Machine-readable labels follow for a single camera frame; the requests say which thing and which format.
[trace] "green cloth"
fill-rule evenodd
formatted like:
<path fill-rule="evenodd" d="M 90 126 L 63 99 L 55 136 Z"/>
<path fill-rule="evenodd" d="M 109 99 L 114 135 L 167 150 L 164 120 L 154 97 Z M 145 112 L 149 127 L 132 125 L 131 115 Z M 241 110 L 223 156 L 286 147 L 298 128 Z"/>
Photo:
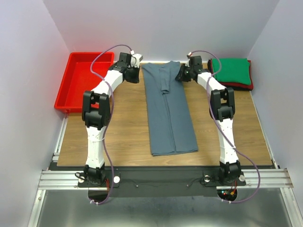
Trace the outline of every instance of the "green cloth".
<path fill-rule="evenodd" d="M 214 76 L 219 82 L 236 82 L 250 85 L 250 63 L 246 58 L 220 58 L 222 64 L 221 71 Z M 219 70 L 219 62 L 212 59 L 213 72 Z"/>

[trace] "red tray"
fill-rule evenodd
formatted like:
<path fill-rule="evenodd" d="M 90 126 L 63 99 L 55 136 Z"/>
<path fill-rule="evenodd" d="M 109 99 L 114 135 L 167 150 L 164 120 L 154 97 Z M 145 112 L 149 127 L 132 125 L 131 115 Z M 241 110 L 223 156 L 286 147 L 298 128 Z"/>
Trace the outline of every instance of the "red tray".
<path fill-rule="evenodd" d="M 55 102 L 55 109 L 64 113 L 80 113 L 84 91 L 96 87 L 101 79 L 90 72 L 90 64 L 99 52 L 74 52 L 67 61 L 62 82 Z M 106 52 L 94 64 L 93 70 L 106 76 L 114 62 L 114 53 Z"/>

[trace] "white wall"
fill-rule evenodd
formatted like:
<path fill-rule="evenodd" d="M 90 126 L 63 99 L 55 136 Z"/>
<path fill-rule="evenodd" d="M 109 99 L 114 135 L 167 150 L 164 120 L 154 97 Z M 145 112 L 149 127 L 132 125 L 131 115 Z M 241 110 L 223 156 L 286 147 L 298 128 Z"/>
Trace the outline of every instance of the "white wall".
<path fill-rule="evenodd" d="M 0 226 L 21 227 L 51 161 L 69 52 L 42 0 L 0 2 Z"/>
<path fill-rule="evenodd" d="M 253 99 L 274 157 L 287 167 L 303 211 L 303 1 L 280 0 L 248 58 Z"/>
<path fill-rule="evenodd" d="M 196 49 L 247 57 L 278 0 L 44 2 L 71 52 L 123 43 L 145 60 L 178 61 Z"/>

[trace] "purple cable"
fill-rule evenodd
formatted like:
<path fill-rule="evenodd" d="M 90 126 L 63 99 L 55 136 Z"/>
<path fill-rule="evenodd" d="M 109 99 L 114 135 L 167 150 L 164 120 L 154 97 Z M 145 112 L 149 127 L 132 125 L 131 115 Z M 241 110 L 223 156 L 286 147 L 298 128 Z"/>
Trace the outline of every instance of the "purple cable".
<path fill-rule="evenodd" d="M 207 93 L 208 105 L 209 105 L 210 113 L 211 113 L 211 116 L 212 116 L 212 118 L 213 118 L 213 121 L 214 121 L 215 125 L 217 126 L 218 130 L 220 131 L 220 133 L 224 136 L 224 138 L 226 139 L 226 141 L 230 144 L 230 146 L 232 146 L 233 149 L 234 149 L 239 155 L 245 157 L 248 161 L 250 161 L 250 162 L 253 164 L 253 166 L 255 167 L 255 169 L 256 169 L 256 171 L 257 171 L 257 174 L 258 174 L 258 185 L 257 185 L 256 190 L 254 191 L 254 193 L 253 193 L 251 196 L 247 197 L 246 199 L 240 200 L 240 201 L 226 201 L 226 200 L 223 200 L 223 201 L 226 201 L 226 202 L 228 202 L 228 203 L 241 203 L 241 202 L 245 202 L 245 201 L 247 201 L 247 200 L 250 200 L 252 197 L 254 197 L 255 194 L 258 192 L 258 190 L 259 190 L 259 188 L 260 188 L 260 184 L 261 184 L 260 171 L 259 171 L 257 165 L 256 165 L 248 156 L 242 154 L 241 152 L 239 152 L 239 151 L 235 148 L 235 146 L 234 146 L 234 145 L 232 144 L 232 142 L 227 138 L 227 136 L 224 134 L 224 132 L 223 132 L 222 129 L 220 128 L 219 124 L 218 124 L 217 121 L 215 120 L 214 113 L 213 113 L 213 110 L 212 110 L 211 104 L 210 104 L 210 97 L 209 97 L 209 94 L 208 94 L 208 90 L 209 90 L 209 81 L 210 81 L 211 77 L 213 77 L 215 74 L 217 74 L 218 72 L 221 71 L 222 64 L 221 64 L 220 60 L 219 60 L 214 54 L 212 54 L 212 53 L 210 53 L 210 52 L 208 52 L 208 51 L 193 51 L 192 54 L 193 54 L 193 53 L 196 53 L 196 52 L 205 52 L 205 53 L 210 54 L 211 56 L 213 56 L 214 58 L 217 59 L 217 61 L 219 62 L 219 65 L 220 65 L 219 70 L 218 70 L 217 72 L 214 72 L 214 73 L 210 76 L 210 78 L 208 78 L 207 84 L 206 84 L 206 93 Z"/>
<path fill-rule="evenodd" d="M 94 74 L 94 75 L 96 75 L 97 77 L 100 77 L 102 80 L 104 80 L 104 77 L 103 77 L 103 76 L 99 75 L 98 73 L 96 73 L 96 72 L 93 70 L 93 65 L 94 65 L 94 63 L 96 62 L 96 60 L 97 60 L 99 57 L 101 57 L 104 53 L 106 53 L 107 51 L 110 51 L 111 49 L 113 49 L 113 48 L 115 48 L 115 47 L 117 47 L 117 46 L 126 46 L 127 48 L 129 48 L 130 50 L 132 50 L 128 45 L 118 44 L 118 45 L 113 46 L 113 47 L 109 48 L 108 50 L 102 52 L 101 54 L 99 54 L 99 55 L 93 60 L 93 62 L 92 62 L 91 65 L 90 65 L 90 72 L 91 72 L 92 74 Z M 112 119 L 112 116 L 113 116 L 114 107 L 115 107 L 114 92 L 113 92 L 113 89 L 111 88 L 110 84 L 109 84 L 107 81 L 105 81 L 105 80 L 104 80 L 104 82 L 108 85 L 109 92 L 110 92 L 110 94 L 111 94 L 111 96 L 112 96 L 112 109 L 111 109 L 110 118 L 109 118 L 109 123 L 110 123 L 110 121 L 111 121 L 111 119 Z M 110 168 L 111 168 L 111 171 L 112 171 L 112 184 L 111 184 L 111 186 L 110 186 L 110 189 L 109 189 L 109 192 L 108 192 L 108 194 L 107 194 L 107 197 L 106 197 L 102 202 L 95 202 L 94 200 L 89 199 L 91 203 L 96 204 L 96 205 L 101 205 L 101 204 L 106 203 L 107 200 L 109 199 L 111 193 L 112 193 L 113 188 L 114 188 L 114 187 L 113 187 L 113 186 L 114 186 L 114 177 L 115 177 L 114 166 L 113 166 L 112 160 L 111 160 L 110 157 L 109 157 L 109 154 L 108 154 L 108 152 L 107 152 L 107 148 L 106 148 L 106 145 L 105 145 L 105 133 L 106 133 L 106 131 L 107 131 L 107 129 L 108 129 L 109 123 L 108 123 L 108 125 L 106 126 L 106 128 L 105 128 L 105 130 L 104 130 L 104 133 L 103 133 L 103 135 L 102 135 L 102 139 L 103 139 L 104 151 L 105 151 L 106 156 L 107 156 L 107 158 L 108 158 L 108 160 L 109 160 Z"/>

